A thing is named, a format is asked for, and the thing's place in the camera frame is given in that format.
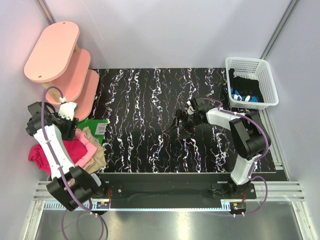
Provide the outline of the red t shirt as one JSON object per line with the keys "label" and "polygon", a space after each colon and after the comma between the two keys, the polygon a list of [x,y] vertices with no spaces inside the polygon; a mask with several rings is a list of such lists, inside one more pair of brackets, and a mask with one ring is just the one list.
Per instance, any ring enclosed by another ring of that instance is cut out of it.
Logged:
{"label": "red t shirt", "polygon": [[[64,140],[63,144],[72,162],[76,166],[84,167],[87,164],[88,160],[85,160],[85,156],[88,153],[88,150],[80,140],[78,139],[75,139],[73,141]],[[37,167],[40,170],[43,170],[48,175],[51,175],[50,164],[40,144],[36,144],[31,148],[28,155],[28,161],[36,163]]]}

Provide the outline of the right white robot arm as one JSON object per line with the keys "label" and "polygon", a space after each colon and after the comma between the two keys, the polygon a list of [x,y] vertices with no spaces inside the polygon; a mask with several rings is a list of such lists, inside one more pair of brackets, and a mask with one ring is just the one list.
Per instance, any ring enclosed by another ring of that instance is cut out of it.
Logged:
{"label": "right white robot arm", "polygon": [[271,146],[271,139],[259,114],[255,111],[237,113],[225,110],[222,102],[209,97],[192,98],[184,110],[176,110],[167,130],[179,129],[180,139],[190,139],[196,126],[201,124],[220,126],[231,132],[237,153],[235,166],[221,190],[212,192],[239,198],[248,189],[258,160],[268,153]]}

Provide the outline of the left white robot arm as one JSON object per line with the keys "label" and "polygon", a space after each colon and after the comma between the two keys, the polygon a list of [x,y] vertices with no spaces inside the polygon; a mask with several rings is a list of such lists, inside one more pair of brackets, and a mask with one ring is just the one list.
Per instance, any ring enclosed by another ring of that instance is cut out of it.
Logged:
{"label": "left white robot arm", "polygon": [[41,145],[48,160],[52,181],[47,191],[67,210],[92,209],[93,196],[103,198],[108,186],[96,174],[89,174],[73,163],[63,141],[72,141],[76,136],[78,118],[74,116],[74,102],[61,104],[60,111],[47,102],[29,105],[31,114],[26,132]]}

